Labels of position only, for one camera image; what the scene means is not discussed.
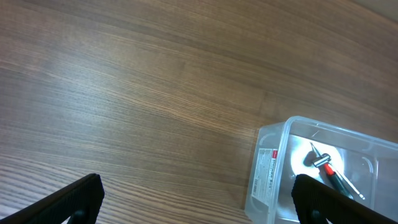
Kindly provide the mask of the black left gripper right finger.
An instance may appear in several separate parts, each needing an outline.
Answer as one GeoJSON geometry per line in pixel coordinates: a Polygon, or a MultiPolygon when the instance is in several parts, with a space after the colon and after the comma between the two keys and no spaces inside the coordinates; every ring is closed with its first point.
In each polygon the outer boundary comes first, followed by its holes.
{"type": "Polygon", "coordinates": [[[301,224],[397,224],[305,174],[296,176],[291,196],[301,224]]]}

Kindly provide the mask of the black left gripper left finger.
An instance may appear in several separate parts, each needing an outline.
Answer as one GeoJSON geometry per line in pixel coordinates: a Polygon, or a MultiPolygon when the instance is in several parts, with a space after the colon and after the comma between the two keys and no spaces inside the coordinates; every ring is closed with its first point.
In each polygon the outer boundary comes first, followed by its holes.
{"type": "Polygon", "coordinates": [[[101,177],[92,173],[3,218],[1,224],[95,224],[103,199],[101,177]]]}

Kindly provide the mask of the black orange screwdriver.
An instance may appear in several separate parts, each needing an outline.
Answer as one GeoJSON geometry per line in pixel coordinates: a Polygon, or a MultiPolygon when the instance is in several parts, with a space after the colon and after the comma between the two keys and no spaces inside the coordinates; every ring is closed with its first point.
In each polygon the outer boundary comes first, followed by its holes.
{"type": "Polygon", "coordinates": [[[330,164],[331,156],[327,153],[321,154],[312,142],[310,145],[312,151],[317,155],[317,157],[312,161],[312,165],[319,169],[322,168],[325,171],[327,179],[335,190],[350,199],[354,199],[353,195],[345,187],[342,178],[338,175],[337,171],[332,169],[332,165],[330,164]]]}

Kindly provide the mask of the clear plastic container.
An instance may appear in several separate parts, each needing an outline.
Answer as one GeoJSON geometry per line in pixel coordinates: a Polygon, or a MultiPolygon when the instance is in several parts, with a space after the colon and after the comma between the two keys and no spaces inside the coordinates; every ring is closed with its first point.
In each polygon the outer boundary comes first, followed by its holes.
{"type": "Polygon", "coordinates": [[[259,129],[245,213],[297,223],[291,191],[305,174],[397,220],[397,144],[301,116],[259,129]]]}

